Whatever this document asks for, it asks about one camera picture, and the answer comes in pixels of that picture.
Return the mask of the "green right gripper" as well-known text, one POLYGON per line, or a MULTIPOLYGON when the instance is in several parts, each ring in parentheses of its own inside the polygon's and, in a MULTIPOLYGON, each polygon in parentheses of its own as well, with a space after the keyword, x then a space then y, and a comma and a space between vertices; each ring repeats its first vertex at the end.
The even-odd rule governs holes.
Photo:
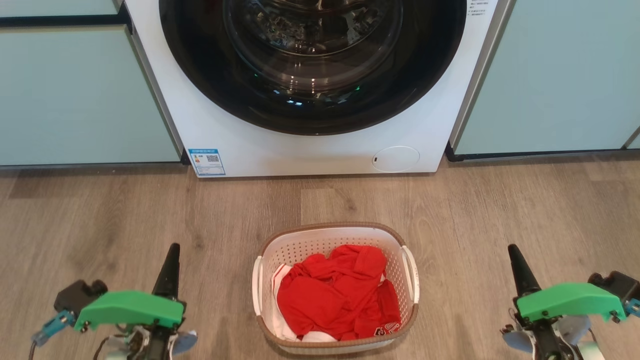
POLYGON ((541 290, 519 247, 509 244, 508 253, 518 296, 516 308, 522 318, 530 322, 582 315, 601 315, 605 321, 627 319, 620 299, 596 285, 565 282, 541 290))

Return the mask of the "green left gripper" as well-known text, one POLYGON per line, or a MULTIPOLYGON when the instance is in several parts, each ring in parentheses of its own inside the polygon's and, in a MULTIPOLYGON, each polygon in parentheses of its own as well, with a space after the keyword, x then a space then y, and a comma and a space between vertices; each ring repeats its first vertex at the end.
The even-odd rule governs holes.
POLYGON ((152 294, 141 291, 110 291, 80 310, 74 331, 95 330, 101 325, 142 325, 173 328, 180 325, 185 305, 179 297, 180 244, 172 243, 152 294))

